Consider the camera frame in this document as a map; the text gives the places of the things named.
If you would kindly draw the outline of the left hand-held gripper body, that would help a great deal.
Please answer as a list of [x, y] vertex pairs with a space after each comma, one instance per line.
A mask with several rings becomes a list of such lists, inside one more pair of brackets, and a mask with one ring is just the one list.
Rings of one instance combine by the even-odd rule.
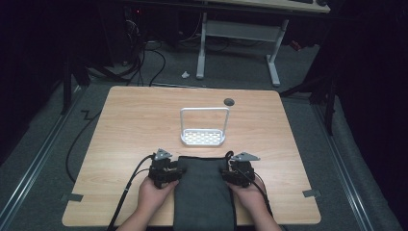
[[173, 182], [169, 180], [169, 175], [171, 172], [176, 172], [176, 169], [170, 169], [171, 157], [170, 153], [161, 148], [153, 154], [148, 177], [157, 189], [161, 189], [163, 184]]

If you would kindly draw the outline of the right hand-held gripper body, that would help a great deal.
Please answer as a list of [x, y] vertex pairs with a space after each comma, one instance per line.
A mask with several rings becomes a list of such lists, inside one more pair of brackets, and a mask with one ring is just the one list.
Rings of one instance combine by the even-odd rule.
[[255, 180], [255, 171], [251, 163], [259, 160], [259, 157], [247, 152], [232, 156], [230, 161], [235, 162], [235, 167], [230, 171], [236, 174], [236, 183], [233, 185], [247, 188]]

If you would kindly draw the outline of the dark grey and yellow cloth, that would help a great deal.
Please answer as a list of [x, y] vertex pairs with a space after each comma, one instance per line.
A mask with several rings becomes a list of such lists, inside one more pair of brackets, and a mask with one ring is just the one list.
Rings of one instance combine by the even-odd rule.
[[233, 195], [222, 179], [224, 158], [181, 156], [184, 170], [174, 190], [174, 231], [236, 231]]

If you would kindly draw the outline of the person's left hand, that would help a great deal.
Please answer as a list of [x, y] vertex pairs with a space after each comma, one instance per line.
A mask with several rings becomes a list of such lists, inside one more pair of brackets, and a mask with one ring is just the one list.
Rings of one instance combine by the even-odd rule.
[[152, 179], [146, 177], [139, 188], [137, 211], [139, 214], [152, 217], [165, 203], [166, 198], [175, 189], [179, 181], [168, 183], [158, 189]]

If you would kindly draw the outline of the person's right hand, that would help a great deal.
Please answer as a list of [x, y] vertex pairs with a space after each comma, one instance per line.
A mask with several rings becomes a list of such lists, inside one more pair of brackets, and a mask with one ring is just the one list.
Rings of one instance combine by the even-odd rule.
[[267, 209], [263, 194], [254, 185], [243, 188], [228, 183], [228, 187], [238, 197], [246, 211], [251, 209]]

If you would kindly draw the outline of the white metal rack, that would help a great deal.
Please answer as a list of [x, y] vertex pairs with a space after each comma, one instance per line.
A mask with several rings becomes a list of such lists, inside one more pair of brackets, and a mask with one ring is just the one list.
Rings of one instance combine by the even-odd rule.
[[187, 107], [180, 110], [180, 138], [184, 145], [221, 146], [226, 139], [230, 110], [226, 107]]

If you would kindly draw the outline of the black stand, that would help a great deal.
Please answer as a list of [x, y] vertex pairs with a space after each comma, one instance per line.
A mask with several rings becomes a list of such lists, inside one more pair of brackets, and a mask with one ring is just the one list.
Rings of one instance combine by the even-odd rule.
[[68, 54], [64, 61], [63, 115], [65, 115], [71, 107], [72, 79], [75, 79], [77, 84], [81, 87], [87, 87], [90, 83], [89, 75], [82, 59], [74, 54]]
[[323, 114], [323, 125], [326, 132], [333, 135], [333, 115], [335, 113], [335, 97], [337, 88], [338, 76], [337, 75], [324, 75], [312, 80], [306, 80], [303, 83], [284, 90], [279, 93], [281, 97], [288, 97], [297, 92], [310, 92], [309, 102], [311, 104], [325, 105], [325, 111]]

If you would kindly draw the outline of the metal floor rail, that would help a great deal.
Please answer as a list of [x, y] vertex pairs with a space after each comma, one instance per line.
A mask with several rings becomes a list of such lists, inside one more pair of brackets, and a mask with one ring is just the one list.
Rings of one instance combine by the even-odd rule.
[[338, 148], [334, 137], [328, 133], [325, 127], [322, 108], [316, 105], [312, 105], [311, 108], [319, 122], [319, 127], [322, 130], [323, 135], [325, 136], [326, 142], [328, 143], [330, 149], [329, 154], [331, 156], [334, 169], [338, 174], [338, 177], [344, 189], [344, 194], [358, 223], [360, 231], [373, 231], [373, 226], [370, 221], [369, 215], [363, 204], [361, 196], [350, 177], [349, 171], [347, 170], [347, 167], [340, 153], [340, 149]]
[[46, 163], [72, 108], [86, 90], [86, 87], [77, 86], [71, 91], [73, 99], [64, 113], [64, 88], [58, 87], [44, 108], [30, 122], [27, 132], [11, 156], [0, 166], [0, 231], [6, 230], [13, 221]]

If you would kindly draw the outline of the white frame desk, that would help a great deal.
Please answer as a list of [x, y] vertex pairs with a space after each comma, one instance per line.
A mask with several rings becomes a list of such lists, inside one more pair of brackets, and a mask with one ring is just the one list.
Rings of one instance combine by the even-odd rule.
[[[229, 6], [254, 7], [259, 10], [277, 10], [279, 13], [330, 13], [330, 8], [320, 0], [203, 0], [204, 7], [214, 4]], [[227, 39], [245, 39], [274, 44], [271, 53], [266, 55], [269, 76], [275, 87], [280, 86], [275, 59], [286, 34], [289, 18], [285, 16], [279, 26], [269, 26], [254, 23], [233, 22], [221, 19], [208, 19], [202, 14], [200, 50], [197, 60], [196, 78], [205, 76], [206, 38], [218, 37]]]

